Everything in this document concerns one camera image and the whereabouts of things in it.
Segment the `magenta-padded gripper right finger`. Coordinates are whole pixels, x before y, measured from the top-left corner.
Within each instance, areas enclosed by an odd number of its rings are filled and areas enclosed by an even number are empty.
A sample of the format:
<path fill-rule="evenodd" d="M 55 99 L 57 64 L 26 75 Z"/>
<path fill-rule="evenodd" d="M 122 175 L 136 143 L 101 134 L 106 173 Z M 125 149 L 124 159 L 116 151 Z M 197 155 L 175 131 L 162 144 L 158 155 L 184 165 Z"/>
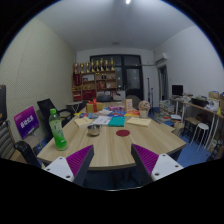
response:
<path fill-rule="evenodd" d="M 156 154 L 142 146 L 132 144 L 131 154 L 137 165 L 142 185 L 164 178 L 182 169 L 168 154 Z"/>

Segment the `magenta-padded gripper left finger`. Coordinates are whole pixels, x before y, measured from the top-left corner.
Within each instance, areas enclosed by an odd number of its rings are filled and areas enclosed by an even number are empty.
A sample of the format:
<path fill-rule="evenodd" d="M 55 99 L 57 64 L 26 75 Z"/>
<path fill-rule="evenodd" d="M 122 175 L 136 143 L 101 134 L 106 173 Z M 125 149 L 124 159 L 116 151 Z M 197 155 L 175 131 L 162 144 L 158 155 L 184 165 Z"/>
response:
<path fill-rule="evenodd" d="M 87 146 L 68 157 L 58 157 L 45 171 L 82 186 L 94 156 L 94 146 Z"/>

